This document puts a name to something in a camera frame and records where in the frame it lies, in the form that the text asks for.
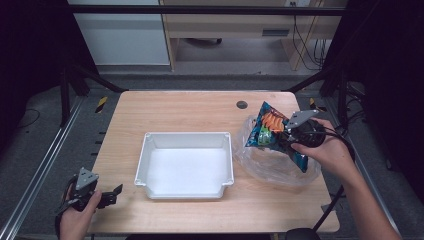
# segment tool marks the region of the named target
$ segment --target power outlet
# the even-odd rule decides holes
[[[286,0],[284,7],[308,7],[311,0]]]

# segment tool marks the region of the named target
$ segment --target person's left hand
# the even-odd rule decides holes
[[[61,240],[82,240],[87,234],[91,217],[96,211],[97,205],[102,198],[100,191],[95,191],[90,201],[82,212],[74,208],[68,208],[62,215],[60,222]]]

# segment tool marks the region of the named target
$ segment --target table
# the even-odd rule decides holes
[[[238,101],[248,107],[239,109]],[[115,205],[98,210],[90,233],[277,233],[313,227],[329,204],[322,174],[302,187],[259,181],[233,161],[235,183],[215,200],[152,200],[134,184],[146,132],[222,132],[236,135],[267,101],[283,114],[299,110],[289,92],[128,91],[122,93],[93,172],[97,188],[123,184]],[[339,229],[332,212],[319,231]]]

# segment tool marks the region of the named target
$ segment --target snack bag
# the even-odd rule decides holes
[[[290,147],[287,140],[289,133],[286,130],[288,122],[289,119],[284,114],[264,102],[245,146],[269,148],[285,153],[305,173],[308,169],[308,156]]]

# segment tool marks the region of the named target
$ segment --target white cabinet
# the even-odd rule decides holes
[[[68,0],[69,4],[158,5],[157,0]],[[74,14],[96,65],[169,65],[159,14]]]

